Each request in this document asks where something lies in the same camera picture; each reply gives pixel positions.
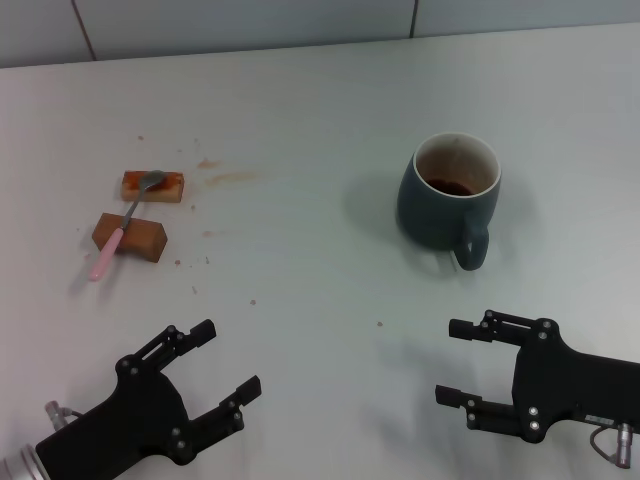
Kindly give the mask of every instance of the metal cylinder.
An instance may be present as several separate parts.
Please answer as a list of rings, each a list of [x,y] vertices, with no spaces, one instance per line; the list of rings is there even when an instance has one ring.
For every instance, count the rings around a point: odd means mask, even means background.
[[[31,445],[0,462],[0,480],[50,480]]]
[[[633,431],[631,425],[623,423],[618,427],[618,449],[616,450],[616,467],[631,468],[631,443]]]
[[[49,415],[49,419],[51,420],[51,423],[53,423],[53,429],[56,432],[62,427],[67,426],[67,419],[64,418],[64,410],[60,408],[58,402],[55,400],[49,402],[44,406],[44,409],[46,410],[47,415]]]

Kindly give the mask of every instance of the tile grout line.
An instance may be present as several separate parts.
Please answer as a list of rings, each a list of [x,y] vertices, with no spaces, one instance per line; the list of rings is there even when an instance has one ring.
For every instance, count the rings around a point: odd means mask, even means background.
[[[416,19],[418,18],[418,6],[420,0],[414,0],[413,2],[413,16],[411,17],[411,29],[409,30],[409,38],[413,38],[416,33]]]
[[[91,60],[94,62],[98,60],[96,58],[96,52],[93,51],[93,46],[91,45],[91,40],[89,39],[89,34],[87,33],[87,29],[84,27],[84,21],[82,20],[82,16],[80,15],[80,10],[78,10],[78,5],[76,5],[76,0],[71,0],[71,6],[73,7],[73,11],[76,14],[76,20],[78,20],[78,25],[80,25],[80,30],[82,30],[82,36],[84,37],[84,41],[87,44],[87,48],[89,49],[89,55],[91,55]]]

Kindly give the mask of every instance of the metal spoon head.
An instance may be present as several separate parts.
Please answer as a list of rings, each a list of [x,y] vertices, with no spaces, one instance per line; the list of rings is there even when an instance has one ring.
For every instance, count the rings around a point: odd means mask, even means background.
[[[151,187],[159,185],[164,181],[165,178],[167,178],[167,174],[162,170],[152,170],[148,173],[145,173],[138,182],[140,192],[144,192]]]

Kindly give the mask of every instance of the mug rim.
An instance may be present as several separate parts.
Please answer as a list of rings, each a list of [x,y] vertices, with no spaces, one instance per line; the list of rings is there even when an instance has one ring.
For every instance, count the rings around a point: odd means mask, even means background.
[[[489,188],[487,188],[486,190],[483,190],[480,193],[475,193],[473,195],[465,195],[465,196],[462,196],[462,195],[451,195],[450,193],[444,193],[444,192],[441,192],[440,190],[437,190],[437,189],[433,188],[431,185],[429,185],[426,182],[426,180],[424,178],[422,178],[422,176],[418,172],[418,166],[417,166],[417,163],[416,163],[417,153],[420,151],[420,149],[422,148],[422,146],[425,143],[430,142],[434,138],[442,137],[444,135],[457,135],[457,136],[461,136],[461,137],[470,138],[471,140],[474,140],[474,141],[484,145],[487,148],[487,150],[489,150],[489,152],[491,152],[491,155],[493,157],[493,161],[498,166],[498,174],[496,175],[495,181],[491,184],[491,186]],[[420,179],[420,181],[423,183],[423,185],[425,185],[427,188],[433,190],[434,192],[439,193],[440,195],[444,195],[445,197],[449,197],[449,198],[457,198],[459,200],[467,200],[467,199],[471,199],[471,198],[477,198],[477,197],[480,197],[482,195],[485,195],[485,194],[489,193],[491,190],[493,190],[496,187],[496,185],[498,185],[498,183],[500,183],[500,178],[502,178],[502,166],[500,165],[500,162],[498,161],[498,156],[496,155],[496,152],[491,147],[491,145],[489,145],[487,142],[485,142],[481,138],[478,138],[478,137],[476,137],[474,135],[470,135],[468,133],[463,133],[463,132],[443,132],[443,133],[436,133],[435,135],[431,135],[427,139],[425,139],[422,142],[420,142],[420,145],[418,145],[418,148],[416,148],[415,151],[413,152],[413,157],[411,158],[411,163],[413,164],[413,171],[415,172],[416,176]]]

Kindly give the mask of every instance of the spoon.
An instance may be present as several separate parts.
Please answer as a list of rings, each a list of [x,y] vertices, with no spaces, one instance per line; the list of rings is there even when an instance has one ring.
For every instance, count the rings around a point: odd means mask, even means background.
[[[104,272],[107,271],[107,267],[109,266],[109,262],[111,262],[111,258],[113,257],[113,254],[115,253],[116,249],[118,248],[118,245],[120,244],[120,240],[124,235],[124,231],[127,229],[127,226],[129,225],[129,220],[131,220],[131,215],[133,215],[133,212],[138,206],[138,203],[140,203],[140,200],[142,200],[142,196],[151,187],[155,187],[156,185],[159,185],[160,183],[162,183],[165,178],[167,178],[167,174],[161,170],[153,170],[151,172],[144,174],[142,178],[140,178],[140,181],[138,182],[138,189],[140,190],[140,193],[138,194],[138,198],[136,198],[136,201],[133,202],[133,205],[131,205],[131,207],[129,208],[129,211],[122,219],[122,225],[120,225],[119,228],[116,228],[113,231],[113,233],[109,237],[109,240],[107,240],[107,243],[105,243],[104,247],[102,247],[102,251],[100,252],[98,261],[95,263],[95,265],[91,269],[91,272],[89,272],[89,280],[93,282],[97,282],[102,278],[102,276],[104,275]]]

